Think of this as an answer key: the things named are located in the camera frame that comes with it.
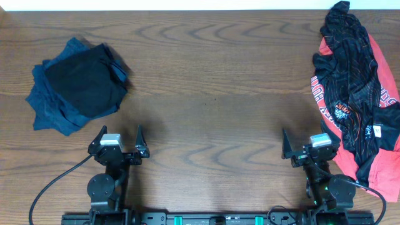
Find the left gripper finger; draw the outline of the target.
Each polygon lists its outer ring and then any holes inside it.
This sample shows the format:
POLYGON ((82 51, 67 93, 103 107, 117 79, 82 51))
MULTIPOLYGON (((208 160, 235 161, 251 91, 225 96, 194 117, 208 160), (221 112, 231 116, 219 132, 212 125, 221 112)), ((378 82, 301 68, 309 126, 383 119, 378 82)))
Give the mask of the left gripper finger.
POLYGON ((98 145, 100 145, 100 141, 101 141, 103 135, 106 134, 106 133, 107 133, 107 126, 104 125, 104 126, 101 128, 101 130, 99 131, 99 133, 97 134, 97 136, 92 140, 92 142, 90 143, 89 146, 90 146, 90 147, 93 147, 93 146, 98 146, 98 145))
POLYGON ((142 129, 141 125, 139 125, 137 127, 135 147, 138 151, 147 151, 148 150, 148 145, 146 144, 146 141, 145 141, 145 138, 143 135, 143 129, 142 129))

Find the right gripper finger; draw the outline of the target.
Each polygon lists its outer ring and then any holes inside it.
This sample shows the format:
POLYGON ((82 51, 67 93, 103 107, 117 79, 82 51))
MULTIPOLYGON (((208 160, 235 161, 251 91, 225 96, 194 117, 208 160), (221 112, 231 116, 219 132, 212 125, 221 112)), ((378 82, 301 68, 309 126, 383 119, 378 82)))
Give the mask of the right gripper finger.
POLYGON ((329 138, 331 139, 332 143, 338 143, 339 144, 341 142, 341 139, 337 135, 335 135, 335 133, 332 132, 328 128, 328 125, 324 122, 324 120, 321 120, 321 131, 323 133, 326 133, 329 136, 329 138))
POLYGON ((282 130, 282 154, 281 156, 292 156, 293 149, 291 147, 291 143, 289 141, 287 132, 285 129, 282 130))

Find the black orange-patterned jersey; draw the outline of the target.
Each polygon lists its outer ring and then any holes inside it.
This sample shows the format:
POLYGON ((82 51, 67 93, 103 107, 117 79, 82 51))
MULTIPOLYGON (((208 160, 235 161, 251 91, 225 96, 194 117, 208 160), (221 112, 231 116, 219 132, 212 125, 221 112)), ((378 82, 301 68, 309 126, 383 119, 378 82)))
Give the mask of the black orange-patterned jersey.
POLYGON ((392 151, 399 137, 399 103, 380 107, 381 83, 366 28, 339 1, 320 29, 331 54, 315 54, 315 75, 324 88, 324 102, 342 132, 345 150, 354 155, 356 178, 364 186, 380 149, 392 151))

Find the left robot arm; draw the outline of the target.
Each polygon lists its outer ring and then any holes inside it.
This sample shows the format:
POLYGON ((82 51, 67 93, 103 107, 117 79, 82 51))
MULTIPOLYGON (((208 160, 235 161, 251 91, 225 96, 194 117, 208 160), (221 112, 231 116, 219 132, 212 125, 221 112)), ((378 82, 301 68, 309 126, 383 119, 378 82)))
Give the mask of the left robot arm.
POLYGON ((137 225, 141 217, 124 205, 129 168, 142 164, 150 156, 141 126, 137 127, 134 152, 124 152, 120 134, 109 134, 103 126, 88 146, 88 154, 106 170, 93 176, 87 184, 91 198, 88 224, 137 225))

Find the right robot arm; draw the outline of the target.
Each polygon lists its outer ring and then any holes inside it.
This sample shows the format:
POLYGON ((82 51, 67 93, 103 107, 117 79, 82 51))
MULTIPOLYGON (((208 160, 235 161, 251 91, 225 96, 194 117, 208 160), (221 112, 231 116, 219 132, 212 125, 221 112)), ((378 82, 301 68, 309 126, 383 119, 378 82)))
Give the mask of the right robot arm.
POLYGON ((354 206, 356 188, 351 177, 333 175, 329 161, 336 157, 340 138, 321 122, 321 134, 311 136, 309 144, 301 150, 293 149, 288 134, 282 132, 283 159, 290 159, 291 166, 303 168, 306 173, 306 193, 315 206, 296 215, 296 224, 348 224, 346 210, 354 206))

